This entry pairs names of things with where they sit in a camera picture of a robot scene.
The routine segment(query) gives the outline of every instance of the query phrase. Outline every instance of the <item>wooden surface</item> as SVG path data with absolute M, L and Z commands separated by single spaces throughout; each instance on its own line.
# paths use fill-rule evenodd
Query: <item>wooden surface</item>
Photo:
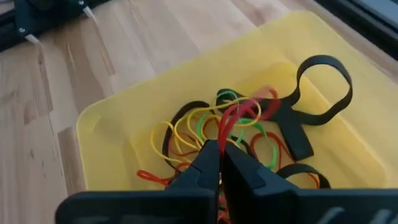
M 294 9 L 319 14 L 394 82 L 398 64 L 311 0 L 112 0 L 0 53 L 0 223 L 53 223 L 84 189 L 75 124 L 88 105 Z
M 11 10 L 14 8 L 14 3 L 13 2 L 4 2 L 0 3 L 0 13 L 7 12 L 8 10 Z

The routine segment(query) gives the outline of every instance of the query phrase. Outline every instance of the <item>black metal frame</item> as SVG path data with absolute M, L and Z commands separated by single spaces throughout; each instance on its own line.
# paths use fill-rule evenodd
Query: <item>black metal frame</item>
M 343 22 L 398 59 L 398 30 L 355 0 L 315 0 Z
M 29 34 L 40 35 L 109 0 L 57 0 L 51 9 L 37 9 L 30 0 L 15 0 L 14 9 L 0 15 L 0 52 L 25 41 Z

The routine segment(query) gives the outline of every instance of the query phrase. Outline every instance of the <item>wooden table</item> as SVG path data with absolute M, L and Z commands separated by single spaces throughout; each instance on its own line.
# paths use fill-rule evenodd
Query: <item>wooden table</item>
M 0 12 L 12 5 L 0 5 Z M 85 188 L 75 124 L 88 105 L 296 9 L 316 12 L 392 82 L 398 63 L 312 0 L 112 0 L 0 54 L 0 223 L 53 223 Z

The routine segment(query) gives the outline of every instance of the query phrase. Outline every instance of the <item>red rubber band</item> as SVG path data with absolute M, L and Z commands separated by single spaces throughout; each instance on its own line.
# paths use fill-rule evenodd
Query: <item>red rubber band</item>
M 185 133 L 185 132 L 179 132 L 179 134 L 181 136 L 186 136 L 187 138 L 189 138 L 191 141 L 195 142 L 195 139 L 193 137 L 191 137 L 189 134 Z M 172 154 L 176 155 L 176 156 L 189 156 L 190 154 L 194 154 L 194 153 L 198 153 L 197 150 L 193 150 L 193 151 L 189 151 L 186 153 L 179 153 L 176 152 L 174 150 L 174 148 L 172 147 L 172 139 L 174 138 L 174 135 L 172 135 L 172 137 L 169 139 L 169 150 L 171 151 Z
M 149 180 L 149 181 L 153 181 L 153 182 L 157 182 L 162 184 L 164 187 L 167 187 L 167 185 L 169 184 L 169 181 L 172 180 L 176 175 L 177 175 L 177 171 L 179 170 L 179 168 L 183 167 L 183 166 L 189 166 L 190 163 L 189 162 L 182 162 L 179 165 L 176 166 L 176 170 L 175 173 L 172 177 L 169 178 L 159 178 L 154 174 L 151 174 L 148 171 L 145 170 L 138 170 L 137 171 L 137 176 L 144 179 L 144 180 Z
M 216 118 L 211 118 L 211 119 L 208 119 L 208 120 L 204 123 L 204 125 L 203 125 L 203 132 L 206 131 L 207 126 L 208 126 L 208 125 L 210 124 L 210 122 L 212 122 L 212 121 L 214 121 L 214 122 L 216 123 L 216 125 L 217 125 L 217 128 L 219 128 L 220 122 L 219 122 Z
M 266 111 L 264 111 L 259 119 L 269 119 L 280 107 L 281 102 L 278 99 L 278 94 L 274 89 L 266 88 L 273 97 L 273 100 Z M 218 145 L 220 147 L 220 154 L 223 156 L 226 144 L 226 138 L 228 137 L 229 132 L 232 130 L 234 124 L 238 121 L 239 117 L 241 117 L 244 113 L 249 113 L 253 118 L 256 118 L 257 115 L 254 114 L 251 106 L 254 104 L 254 99 L 245 100 L 243 105 L 233 105 L 230 106 L 223 114 L 223 117 L 220 122 L 220 126 L 218 129 Z M 236 113 L 229 119 L 228 123 L 226 123 L 227 118 L 232 114 L 232 112 L 236 110 Z
M 282 151 L 281 151 L 281 148 L 285 151 L 285 153 L 289 156 L 289 158 L 290 158 L 292 161 L 294 161 L 293 158 L 292 158 L 292 156 L 290 155 L 289 151 L 287 150 L 287 148 L 286 148 L 285 145 L 283 144 L 282 140 L 281 140 L 275 133 L 272 133 L 272 132 L 270 132 L 270 131 L 267 131 L 266 134 L 267 134 L 268 137 L 272 138 L 272 139 L 278 144 L 278 147 L 279 147 L 278 169 L 280 169 L 280 167 L 282 166 L 282 164 L 281 164 L 281 162 L 282 162 L 282 153 L 281 153 Z M 250 141 L 250 148 L 251 148 L 251 150 L 252 150 L 252 152 L 253 152 L 254 155 L 256 155 L 256 151 L 254 150 L 254 144 L 256 143 L 256 141 L 257 141 L 258 139 L 260 139 L 260 138 L 263 137 L 263 136 L 264 136 L 264 135 L 263 135 L 262 133 L 258 133 L 258 134 L 256 134 L 256 135 L 251 139 L 251 141 Z M 313 179 L 313 181 L 315 182 L 315 184 L 316 184 L 316 186 L 317 186 L 317 189 L 319 189 L 319 180 L 318 180 L 313 174 L 308 174 L 308 175 L 309 175 L 309 176 Z

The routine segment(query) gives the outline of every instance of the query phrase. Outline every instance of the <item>plastic bin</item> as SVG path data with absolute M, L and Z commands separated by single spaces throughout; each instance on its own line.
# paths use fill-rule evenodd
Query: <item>plastic bin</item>
M 173 173 L 150 148 L 149 133 L 155 124 L 170 120 L 189 101 L 210 102 L 220 88 L 250 94 L 272 85 L 280 96 L 288 95 L 295 86 L 297 66 L 316 54 L 343 62 L 353 79 L 354 97 L 326 125 L 304 126 L 315 155 L 302 162 L 325 174 L 334 188 L 396 186 L 391 162 L 398 146 L 393 138 L 398 122 L 392 116 L 398 105 L 391 95 L 398 92 L 396 84 L 320 18 L 300 11 L 84 110 L 77 133 L 86 188 L 161 189 L 136 176 L 138 169 L 161 177 Z M 307 71 L 300 87 L 302 97 L 295 108 L 312 113 L 327 110 L 348 89 L 341 75 L 323 65 Z M 281 136 L 276 124 L 264 125 Z M 158 132 L 159 149 L 165 129 Z M 266 163 L 271 150 L 261 144 L 256 145 L 257 153 Z

